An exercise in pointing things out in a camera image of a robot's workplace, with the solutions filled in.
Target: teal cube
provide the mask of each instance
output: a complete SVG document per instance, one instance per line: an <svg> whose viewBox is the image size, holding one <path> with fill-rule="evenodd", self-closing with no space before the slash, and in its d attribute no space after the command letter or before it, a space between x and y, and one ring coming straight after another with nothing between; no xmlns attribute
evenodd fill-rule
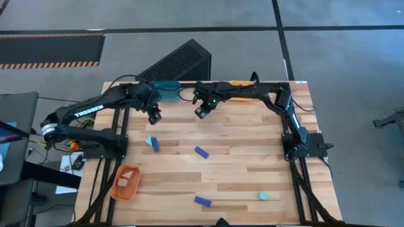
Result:
<svg viewBox="0 0 404 227"><path fill-rule="evenodd" d="M260 192L260 193L258 194L258 197L259 197L259 199L261 199L261 200L267 200L267 199L268 199L268 196L266 195L266 192Z"/></svg>

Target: wooden table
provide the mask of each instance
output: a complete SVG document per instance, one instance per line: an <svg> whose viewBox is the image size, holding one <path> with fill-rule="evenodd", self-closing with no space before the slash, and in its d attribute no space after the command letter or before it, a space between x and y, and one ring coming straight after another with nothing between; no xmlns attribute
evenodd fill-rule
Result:
<svg viewBox="0 0 404 227"><path fill-rule="evenodd" d="M291 82L290 87L297 103L312 107L307 83ZM192 91L186 89L182 96L191 99ZM184 101L160 102L163 119L156 125L148 123L145 113L130 111L123 163L137 165L142 176L136 197L116 202L113 224L215 224L219 218L230 224L299 223L289 164L283 160L280 117L257 100L221 103L203 120L194 114L197 107ZM303 126L311 132L319 129L314 112L295 109ZM95 128L110 127L113 113L99 112ZM146 144L148 136L158 139L161 152L154 153ZM196 154L195 146L207 151L209 158ZM318 158L306 160L314 194L341 219L330 171ZM78 217L88 207L97 163L90 160L85 165L76 201ZM260 201L258 192L267 192L268 200ZM212 206L196 204L196 195L211 200ZM302 195L310 219L303 191ZM106 219L108 201L109 195L101 220Z"/></svg>

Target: dark blue block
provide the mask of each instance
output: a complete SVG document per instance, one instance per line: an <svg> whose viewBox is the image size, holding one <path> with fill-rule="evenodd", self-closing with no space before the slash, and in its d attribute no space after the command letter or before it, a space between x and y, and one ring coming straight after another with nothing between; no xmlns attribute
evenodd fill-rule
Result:
<svg viewBox="0 0 404 227"><path fill-rule="evenodd" d="M212 204L212 201L209 201L207 199L195 196L195 202L198 204L202 204L204 206L210 207L210 205Z"/></svg>
<svg viewBox="0 0 404 227"><path fill-rule="evenodd" d="M154 152L159 152L160 148L158 147L158 142L155 137L151 138L151 145L153 146Z"/></svg>
<svg viewBox="0 0 404 227"><path fill-rule="evenodd" d="M209 154L206 151L202 150L202 148L200 148L198 146L195 148L195 151L198 154L200 154L202 157L204 157L205 159L207 159L209 157Z"/></svg>

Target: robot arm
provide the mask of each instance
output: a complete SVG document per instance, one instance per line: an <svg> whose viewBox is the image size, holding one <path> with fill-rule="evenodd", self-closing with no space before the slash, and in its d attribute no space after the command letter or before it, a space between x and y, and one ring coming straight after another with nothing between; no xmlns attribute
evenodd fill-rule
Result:
<svg viewBox="0 0 404 227"><path fill-rule="evenodd" d="M275 93L276 99L271 101L269 93ZM247 86L231 85L228 82L204 84L197 82L194 90L193 104L202 100L202 104L195 110L200 118L205 118L212 110L216 109L219 102L225 102L231 98L255 98L264 102L268 109L283 117L293 135L294 149L307 149L309 133L302 127L296 117L292 95L288 89L281 85L252 84Z"/></svg>
<svg viewBox="0 0 404 227"><path fill-rule="evenodd" d="M161 120L158 109L158 102L161 99L160 93L152 82L140 81L138 84L120 84L109 88L100 96L58 108L40 123L42 135L47 144L59 143L66 139L97 142L103 146L103 151L112 151L111 158L115 158L114 153L126 149L128 140L126 135L116 135L112 129L95 131L71 127L69 124L75 119L94 114L105 108L131 107L136 111L147 112L150 124L154 125Z"/></svg>

